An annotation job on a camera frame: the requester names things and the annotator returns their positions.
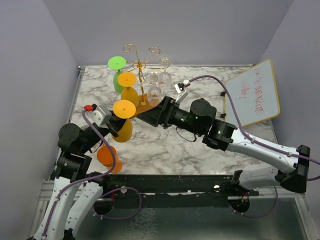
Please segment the yellow plastic glass front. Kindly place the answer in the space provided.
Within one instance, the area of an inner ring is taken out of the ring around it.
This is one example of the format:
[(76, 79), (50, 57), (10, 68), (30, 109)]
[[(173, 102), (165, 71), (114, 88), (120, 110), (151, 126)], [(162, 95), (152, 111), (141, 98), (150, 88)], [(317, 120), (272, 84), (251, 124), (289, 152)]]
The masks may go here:
[(128, 142), (133, 134), (133, 125), (131, 117), (136, 113), (136, 106), (129, 100), (118, 100), (113, 105), (113, 112), (116, 117), (120, 118), (123, 122), (119, 130), (116, 131), (117, 137), (112, 137), (118, 143)]

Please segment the yellow plastic glass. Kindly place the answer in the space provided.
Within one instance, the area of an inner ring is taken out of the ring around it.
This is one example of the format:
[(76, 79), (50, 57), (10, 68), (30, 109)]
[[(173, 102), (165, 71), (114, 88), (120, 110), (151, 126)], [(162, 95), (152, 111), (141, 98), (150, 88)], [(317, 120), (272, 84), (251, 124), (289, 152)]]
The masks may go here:
[(132, 72), (123, 72), (119, 75), (117, 79), (120, 86), (123, 87), (121, 92), (121, 99), (128, 100), (137, 107), (140, 103), (139, 95), (137, 91), (133, 88), (133, 85), (137, 81), (137, 77)]
[(136, 113), (136, 106), (129, 100), (118, 100), (113, 105), (113, 112), (116, 117), (120, 118), (123, 122), (119, 130), (116, 131), (117, 137), (112, 137), (118, 143), (128, 142), (133, 134), (133, 125), (131, 117)]

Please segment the clear wine glass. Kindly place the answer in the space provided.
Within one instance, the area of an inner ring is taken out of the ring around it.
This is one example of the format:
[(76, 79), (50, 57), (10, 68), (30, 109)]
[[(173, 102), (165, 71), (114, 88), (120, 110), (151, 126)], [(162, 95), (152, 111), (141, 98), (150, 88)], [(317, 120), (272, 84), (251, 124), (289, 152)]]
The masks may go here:
[(163, 67), (163, 72), (159, 74), (158, 87), (163, 93), (166, 93), (172, 86), (172, 76), (167, 72), (167, 68), (172, 66), (173, 58), (169, 55), (162, 55), (159, 64)]
[(163, 99), (163, 92), (157, 86), (157, 82), (160, 80), (160, 73), (158, 69), (150, 69), (145, 75), (146, 82), (151, 84), (147, 91), (147, 100), (152, 107), (157, 106)]

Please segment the orange plastic wine glass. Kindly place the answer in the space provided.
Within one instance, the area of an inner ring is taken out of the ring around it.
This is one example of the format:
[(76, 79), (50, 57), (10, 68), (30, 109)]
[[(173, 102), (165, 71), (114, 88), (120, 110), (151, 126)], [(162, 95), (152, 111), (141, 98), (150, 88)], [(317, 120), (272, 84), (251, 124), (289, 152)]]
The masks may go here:
[[(116, 149), (111, 146), (112, 152), (114, 153), (115, 156), (115, 167), (112, 170), (112, 174), (117, 174), (122, 170), (123, 163), (118, 157), (118, 153)], [(107, 167), (108, 170), (110, 170), (113, 166), (113, 157), (112, 153), (110, 152), (109, 148), (106, 145), (103, 145), (97, 152), (96, 154), (97, 160)]]

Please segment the yellow plastic glass back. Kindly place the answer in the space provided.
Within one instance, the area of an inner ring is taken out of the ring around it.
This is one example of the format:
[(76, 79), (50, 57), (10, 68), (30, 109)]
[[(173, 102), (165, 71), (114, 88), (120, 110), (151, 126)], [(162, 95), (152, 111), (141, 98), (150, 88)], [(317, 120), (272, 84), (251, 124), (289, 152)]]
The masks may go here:
[(137, 91), (133, 88), (133, 85), (137, 81), (137, 77), (132, 72), (123, 72), (119, 75), (117, 79), (120, 86), (123, 87), (121, 92), (121, 99), (128, 100), (137, 107), (140, 103), (139, 95)]

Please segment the green plastic wine glass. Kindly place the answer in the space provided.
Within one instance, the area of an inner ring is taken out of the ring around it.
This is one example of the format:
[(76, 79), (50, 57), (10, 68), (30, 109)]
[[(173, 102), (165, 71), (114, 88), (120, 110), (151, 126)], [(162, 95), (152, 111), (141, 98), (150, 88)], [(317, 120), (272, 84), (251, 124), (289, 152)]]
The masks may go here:
[(107, 64), (110, 69), (116, 70), (113, 77), (113, 87), (118, 94), (121, 94), (124, 87), (119, 84), (118, 77), (123, 73), (122, 68), (126, 65), (126, 59), (122, 56), (113, 56), (108, 60)]

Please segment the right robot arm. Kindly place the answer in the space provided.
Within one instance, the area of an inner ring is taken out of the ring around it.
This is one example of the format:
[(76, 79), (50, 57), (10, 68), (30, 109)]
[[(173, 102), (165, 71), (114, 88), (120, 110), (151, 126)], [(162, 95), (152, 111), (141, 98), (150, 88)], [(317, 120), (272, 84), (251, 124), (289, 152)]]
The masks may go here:
[(209, 148), (243, 154), (267, 163), (264, 168), (234, 172), (229, 189), (236, 196), (261, 187), (280, 186), (298, 194), (307, 191), (309, 147), (287, 147), (255, 137), (216, 119), (216, 112), (217, 109), (203, 98), (194, 100), (190, 110), (185, 111), (173, 98), (165, 96), (156, 107), (139, 113), (137, 118), (154, 127), (176, 126), (203, 137), (202, 143)]

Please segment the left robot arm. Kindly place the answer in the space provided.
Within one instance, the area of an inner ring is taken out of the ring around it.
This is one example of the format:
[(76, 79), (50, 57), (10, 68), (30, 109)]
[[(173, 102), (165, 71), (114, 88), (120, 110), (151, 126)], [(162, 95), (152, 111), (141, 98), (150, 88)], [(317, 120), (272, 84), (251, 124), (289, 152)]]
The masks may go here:
[(92, 161), (86, 155), (107, 134), (117, 136), (126, 119), (112, 116), (106, 127), (95, 123), (81, 129), (67, 123), (58, 133), (58, 147), (62, 153), (56, 162), (52, 195), (42, 222), (33, 240), (74, 240), (78, 230), (99, 198), (111, 190), (105, 173), (87, 174)]

